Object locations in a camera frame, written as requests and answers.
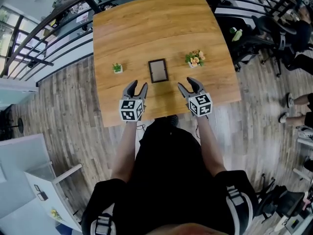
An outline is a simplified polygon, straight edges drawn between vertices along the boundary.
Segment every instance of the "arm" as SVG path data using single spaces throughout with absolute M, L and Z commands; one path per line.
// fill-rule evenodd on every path
M 126 123 L 113 162 L 112 179 L 118 178 L 127 183 L 131 178 L 135 162 L 136 127 L 137 122 Z
M 214 177 L 219 172 L 226 171 L 222 153 L 206 116 L 197 117 L 197 121 L 203 161 L 207 170 Z

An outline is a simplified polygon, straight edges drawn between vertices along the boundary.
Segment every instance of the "person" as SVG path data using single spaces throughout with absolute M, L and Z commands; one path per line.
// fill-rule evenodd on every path
M 308 127 L 313 128 L 313 93 L 302 95 L 296 99 L 293 99 L 292 94 L 287 94 L 287 107 L 290 108 L 294 105 L 304 105 L 309 104 L 308 108 L 311 110 L 311 112 L 306 113 L 306 115 L 302 115 L 300 117 L 289 117 L 289 113 L 285 112 L 283 113 L 280 118 L 280 123 L 286 123 L 288 125 L 292 126 L 302 126 L 306 125 Z
M 299 9 L 299 16 L 300 20 L 296 22 L 288 21 L 290 23 L 289 27 L 295 29 L 297 34 L 286 34 L 286 43 L 291 44 L 292 51 L 289 48 L 286 48 L 282 55 L 282 61 L 285 64 L 286 69 L 290 71 L 303 69 L 306 72 L 313 74 L 311 66 L 313 59 L 305 54 L 297 54 L 312 47 L 312 45 L 309 44 L 312 33 L 311 16 L 305 6 Z
M 291 44 L 294 52 L 305 51 L 308 48 L 308 43 L 310 41 L 312 27 L 311 27 L 311 17 L 308 9 L 303 6 L 299 9 L 300 20 L 295 22 L 289 22 L 288 27 L 296 30 L 296 34 L 286 34 L 286 43 Z
M 201 145 L 177 128 L 177 116 L 162 117 L 147 127 L 136 157 L 137 122 L 126 123 L 111 179 L 95 185 L 83 213 L 84 235 L 232 235 L 242 218 L 251 223 L 258 202 L 246 173 L 226 170 L 207 117 L 196 118 Z M 230 196 L 251 200 L 239 218 Z

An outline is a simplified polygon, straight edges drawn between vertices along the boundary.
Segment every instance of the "black shirt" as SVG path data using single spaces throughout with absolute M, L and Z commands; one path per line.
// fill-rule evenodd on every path
M 286 34 L 286 43 L 291 43 L 294 52 L 304 51 L 308 48 L 312 27 L 306 21 L 299 20 L 290 25 L 297 33 L 295 35 Z
M 117 235 L 144 235 L 163 225 L 183 223 L 233 234 L 226 184 L 235 184 L 253 206 L 257 204 L 244 171 L 224 171 L 212 177 L 199 143 L 189 132 L 154 122 L 140 141 L 131 180 L 96 184 L 83 214 L 83 233 L 89 235 L 90 223 L 115 203 L 112 218 Z

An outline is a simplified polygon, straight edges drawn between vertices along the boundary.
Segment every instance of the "black chair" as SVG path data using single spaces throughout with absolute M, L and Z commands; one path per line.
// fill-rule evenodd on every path
M 285 56 L 286 49 L 289 49 L 291 53 L 294 53 L 291 43 L 286 42 L 286 34 L 295 35 L 297 32 L 295 29 L 280 24 L 274 18 L 268 16 L 261 16 L 259 18 L 252 16 L 252 19 L 256 25 L 255 34 L 263 35 L 264 32 L 268 33 L 273 41 L 273 45 L 269 48 L 273 54 L 269 56 L 275 57 L 278 66 L 277 77 L 281 75 L 281 63 L 280 60 Z
M 261 49 L 270 49 L 273 52 L 273 55 L 270 57 L 275 56 L 277 60 L 279 69 L 277 76 L 281 75 L 280 59 L 282 51 L 291 47 L 290 44 L 286 43 L 285 35 L 296 34 L 294 29 L 279 24 L 269 16 L 261 16 L 259 18 L 252 16 L 256 25 L 253 30 L 241 18 L 217 16 L 216 19 L 225 38 L 233 64 L 237 66 L 236 71 L 240 70 L 239 62 L 242 62 L 246 56 L 255 56 Z M 243 30 L 240 40 L 231 41 L 234 36 L 229 32 L 231 27 Z
M 272 178 L 271 183 L 267 187 L 263 186 L 263 190 L 258 193 L 260 202 L 255 216 L 263 215 L 265 220 L 262 223 L 272 217 L 275 212 L 280 217 L 297 216 L 304 207 L 303 192 L 291 192 L 285 186 L 275 186 L 273 190 L 270 190 L 274 182 L 275 179 Z

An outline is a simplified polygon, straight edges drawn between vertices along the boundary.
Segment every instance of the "wooden floor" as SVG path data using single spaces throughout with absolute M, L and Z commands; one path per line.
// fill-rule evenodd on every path
M 308 182 L 299 181 L 292 172 L 302 168 L 307 146 L 296 142 L 297 130 L 278 123 L 287 108 L 284 96 L 295 97 L 313 91 L 313 76 L 283 69 L 276 78 L 268 61 L 256 57 L 237 74 L 242 101 L 214 108 L 209 121 L 223 150 L 229 170 L 243 169 L 256 190 L 261 174 L 276 178 L 289 190 L 306 191 Z M 43 133 L 56 174 L 82 163 L 82 170 L 65 179 L 61 186 L 74 210 L 81 216 L 96 182 L 108 179 L 112 158 L 123 126 L 104 128 L 97 99 L 93 57 L 89 57 L 47 78 L 39 92 L 27 102 L 12 108 L 12 118 L 24 121 L 24 135 Z M 305 113 L 306 106 L 290 110 L 292 115 Z M 196 123 L 190 114 L 179 116 L 179 126 L 195 136 Z M 137 140 L 143 130 L 138 130 Z M 278 216 L 261 225 L 255 218 L 246 234 L 269 234 Z

